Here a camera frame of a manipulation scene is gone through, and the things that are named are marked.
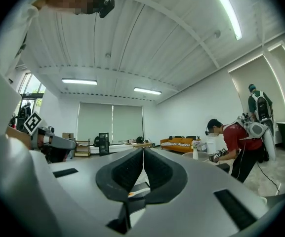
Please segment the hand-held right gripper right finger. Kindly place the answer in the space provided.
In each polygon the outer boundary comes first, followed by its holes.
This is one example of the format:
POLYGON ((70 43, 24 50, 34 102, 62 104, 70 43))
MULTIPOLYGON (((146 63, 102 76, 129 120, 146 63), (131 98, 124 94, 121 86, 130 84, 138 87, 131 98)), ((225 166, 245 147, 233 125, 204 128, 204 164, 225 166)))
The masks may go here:
POLYGON ((183 166, 151 149, 144 149, 144 170, 150 185, 150 192, 145 196, 146 205, 170 202, 188 181, 183 166))

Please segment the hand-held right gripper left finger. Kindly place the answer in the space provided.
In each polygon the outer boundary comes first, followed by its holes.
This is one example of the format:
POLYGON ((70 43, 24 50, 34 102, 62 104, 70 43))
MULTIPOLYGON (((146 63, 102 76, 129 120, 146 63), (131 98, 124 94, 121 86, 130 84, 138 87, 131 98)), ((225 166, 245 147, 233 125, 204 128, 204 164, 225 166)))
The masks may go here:
POLYGON ((143 169, 144 150, 136 149, 126 156, 101 167, 96 184, 106 198, 127 202, 128 195, 143 169))

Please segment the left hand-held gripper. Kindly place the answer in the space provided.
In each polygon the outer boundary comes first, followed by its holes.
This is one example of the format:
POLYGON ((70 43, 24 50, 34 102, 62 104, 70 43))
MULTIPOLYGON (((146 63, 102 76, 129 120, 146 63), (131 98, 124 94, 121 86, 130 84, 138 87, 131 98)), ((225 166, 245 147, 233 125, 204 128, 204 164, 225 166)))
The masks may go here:
POLYGON ((24 122, 24 127, 27 130, 31 149, 40 149, 43 146, 53 147, 64 150, 74 150, 76 143, 73 140, 58 137, 54 134, 54 128, 47 126, 47 123, 37 112, 33 112, 24 122))

